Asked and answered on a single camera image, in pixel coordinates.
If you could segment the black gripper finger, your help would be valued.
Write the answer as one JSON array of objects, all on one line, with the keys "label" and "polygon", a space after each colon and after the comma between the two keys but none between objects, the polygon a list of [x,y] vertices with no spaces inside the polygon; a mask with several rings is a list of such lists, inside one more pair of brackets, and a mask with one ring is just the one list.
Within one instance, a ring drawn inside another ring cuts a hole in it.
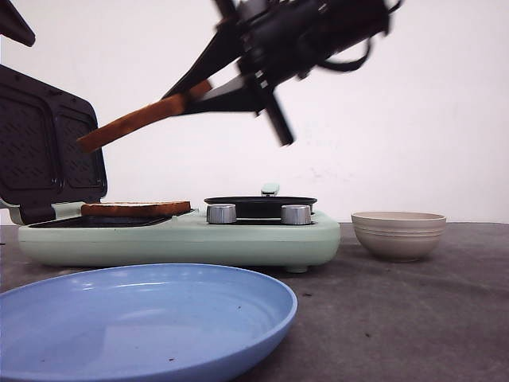
[{"label": "black gripper finger", "polygon": [[1,0],[1,35],[25,46],[32,47],[36,35],[10,0]]}]

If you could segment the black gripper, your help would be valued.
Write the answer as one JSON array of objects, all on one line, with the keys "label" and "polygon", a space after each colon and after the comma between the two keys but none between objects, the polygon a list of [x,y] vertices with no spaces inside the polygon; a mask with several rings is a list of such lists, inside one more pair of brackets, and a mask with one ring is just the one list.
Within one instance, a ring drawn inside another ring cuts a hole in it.
[{"label": "black gripper", "polygon": [[[264,111],[283,146],[293,133],[275,95],[278,85],[315,68],[359,69],[371,39],[390,32],[384,1],[239,1],[191,68],[161,97],[181,95],[184,115]],[[239,75],[214,88],[209,77],[236,62]]]}]

